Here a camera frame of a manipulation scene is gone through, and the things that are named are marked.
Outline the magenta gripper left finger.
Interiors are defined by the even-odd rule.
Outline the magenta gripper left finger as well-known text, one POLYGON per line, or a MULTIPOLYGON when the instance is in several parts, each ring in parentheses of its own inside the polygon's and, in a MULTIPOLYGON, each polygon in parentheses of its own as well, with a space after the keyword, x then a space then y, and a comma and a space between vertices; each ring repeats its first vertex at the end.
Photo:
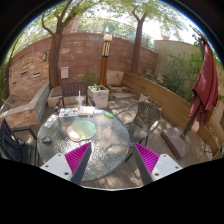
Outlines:
POLYGON ((91 152, 91 144, 87 143, 67 154, 57 153, 41 169, 79 185, 91 152))

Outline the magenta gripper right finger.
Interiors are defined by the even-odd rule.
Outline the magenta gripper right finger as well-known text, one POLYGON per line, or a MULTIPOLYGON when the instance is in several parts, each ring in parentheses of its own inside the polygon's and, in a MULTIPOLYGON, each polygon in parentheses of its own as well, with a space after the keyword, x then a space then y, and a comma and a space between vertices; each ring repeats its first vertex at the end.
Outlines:
POLYGON ((134 144, 133 153, 144 185, 182 169, 168 154, 157 154, 138 143, 134 144))

